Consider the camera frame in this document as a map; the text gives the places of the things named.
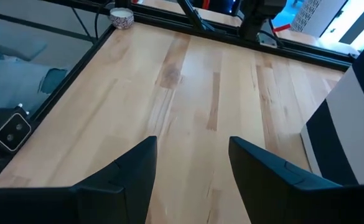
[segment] small ceramic bowl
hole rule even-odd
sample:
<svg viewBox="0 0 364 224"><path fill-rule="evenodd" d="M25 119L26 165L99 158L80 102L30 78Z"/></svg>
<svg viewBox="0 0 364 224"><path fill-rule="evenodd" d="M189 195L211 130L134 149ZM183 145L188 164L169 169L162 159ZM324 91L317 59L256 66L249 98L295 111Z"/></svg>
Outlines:
<svg viewBox="0 0 364 224"><path fill-rule="evenodd" d="M133 12L126 8L110 10L110 20L117 29L128 29L133 24Z"/></svg>

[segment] black cable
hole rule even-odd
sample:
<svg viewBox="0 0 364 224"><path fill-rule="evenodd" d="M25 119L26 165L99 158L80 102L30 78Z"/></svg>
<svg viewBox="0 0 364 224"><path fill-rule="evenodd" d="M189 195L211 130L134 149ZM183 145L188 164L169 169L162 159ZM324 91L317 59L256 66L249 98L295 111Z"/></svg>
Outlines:
<svg viewBox="0 0 364 224"><path fill-rule="evenodd" d="M86 35L89 37L90 42L92 42L92 44L95 44L95 40L93 40L93 38L90 36L88 30L86 29L85 25L83 24L83 22L82 22L80 16L78 15L77 11L73 7L71 9L74 12L74 15L77 17L78 21L80 22L80 24L82 26L82 29L85 31Z"/></svg>
<svg viewBox="0 0 364 224"><path fill-rule="evenodd" d="M99 18L99 14L100 11L111 2L111 0L107 0L105 3L103 3L102 5L100 5L100 7L98 8L97 12L96 12L96 16L95 16L95 35L96 35L96 40L99 39L99 35L97 34L97 20Z"/></svg>
<svg viewBox="0 0 364 224"><path fill-rule="evenodd" d="M284 46L284 44L281 42L281 40L280 40L278 37L275 37L275 36L271 35L270 33L266 32L266 31L263 31L263 30L259 30L259 32L258 32L258 33L260 33L260 34L264 34L264 35L266 35L266 36L268 36L268 37L272 38L274 41L276 41L276 42L277 42L277 45L278 45L279 47L283 47L283 46Z"/></svg>

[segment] light wood grain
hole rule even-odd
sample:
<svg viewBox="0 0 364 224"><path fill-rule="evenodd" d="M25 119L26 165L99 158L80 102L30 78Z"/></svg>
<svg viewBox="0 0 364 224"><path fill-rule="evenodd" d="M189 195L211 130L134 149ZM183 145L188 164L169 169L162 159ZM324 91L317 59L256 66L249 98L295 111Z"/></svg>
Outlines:
<svg viewBox="0 0 364 224"><path fill-rule="evenodd" d="M116 30L3 170L0 187L73 185L156 135L147 223L248 223L228 138L308 169L299 132L341 75L157 27Z"/></svg>
<svg viewBox="0 0 364 224"><path fill-rule="evenodd" d="M169 2L165 0L143 0L142 3L145 6L156 7L159 9L176 12L179 14L184 14L182 8L174 2ZM239 17L233 17L226 14L221 14L218 12L212 12L205 9L196 8L203 19L207 19L214 22L219 22L227 24L230 26L240 26L241 19ZM341 42L329 42L322 40L318 37L313 37L311 35L303 34L300 32L295 32L291 30L284 30L277 32L276 35L282 39L293 40L303 44L320 47L326 50L333 50L343 54L359 54L359 52L348 44Z"/></svg>

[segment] black aluminum frame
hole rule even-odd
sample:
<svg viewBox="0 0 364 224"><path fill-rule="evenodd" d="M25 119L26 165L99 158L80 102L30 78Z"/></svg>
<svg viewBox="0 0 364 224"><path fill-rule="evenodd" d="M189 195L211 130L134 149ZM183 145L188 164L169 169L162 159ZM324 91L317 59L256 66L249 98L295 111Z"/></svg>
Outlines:
<svg viewBox="0 0 364 224"><path fill-rule="evenodd" d="M90 11L100 14L109 14L109 10L101 7L100 4L90 2L87 0L44 0L47 2L60 4L63 6L71 7L72 9L82 9L84 11ZM258 42L248 41L241 39L238 36L238 27L233 27L218 22L204 20L207 24L214 27L216 31L202 30L194 27L189 18L186 15L178 14L163 9L157 9L153 7L132 4L130 0L118 0L120 5L130 8L134 12L134 20L136 22L147 24L150 26L157 26L164 29L170 29L177 32L183 32L190 35L196 35L206 39L212 39L228 44L238 45L240 47L246 47L249 49L274 54L282 57L287 57L302 62L320 65L336 70L346 71L354 61L354 58L347 54L341 54L333 52L331 50L324 50L318 47L293 42L290 40L280 39L283 43L283 47L272 48L265 45L261 45ZM0 15L0 19L4 19L10 22L16 22L26 26L35 27L38 29L47 30L70 37L91 41L91 37L87 35L70 33L66 30L45 26L42 24L36 24L34 22L24 21L9 16ZM67 77L59 84L55 91L45 100L42 106L32 115L30 122L33 127L33 131L44 120L50 110L66 92L73 81L79 76L80 72L85 68L88 62L93 58L101 46L106 42L107 38L113 33L115 28L109 26L102 36L93 44L92 48L81 58L81 60L74 66ZM11 161L13 156L0 156L0 173Z"/></svg>

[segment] red object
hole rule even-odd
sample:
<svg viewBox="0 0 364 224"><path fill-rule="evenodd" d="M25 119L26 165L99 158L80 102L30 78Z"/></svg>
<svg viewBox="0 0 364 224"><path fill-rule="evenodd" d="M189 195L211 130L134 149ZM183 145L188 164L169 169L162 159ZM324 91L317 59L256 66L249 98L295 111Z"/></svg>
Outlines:
<svg viewBox="0 0 364 224"><path fill-rule="evenodd" d="M273 32L280 32L280 31L283 31L283 30L286 30L286 29L289 29L289 28L291 28L291 25L287 24L287 25L284 25L284 26L281 26L281 27L274 28Z"/></svg>
<svg viewBox="0 0 364 224"><path fill-rule="evenodd" d="M202 8L203 9L209 9L209 2L210 2L210 0L203 0Z"/></svg>

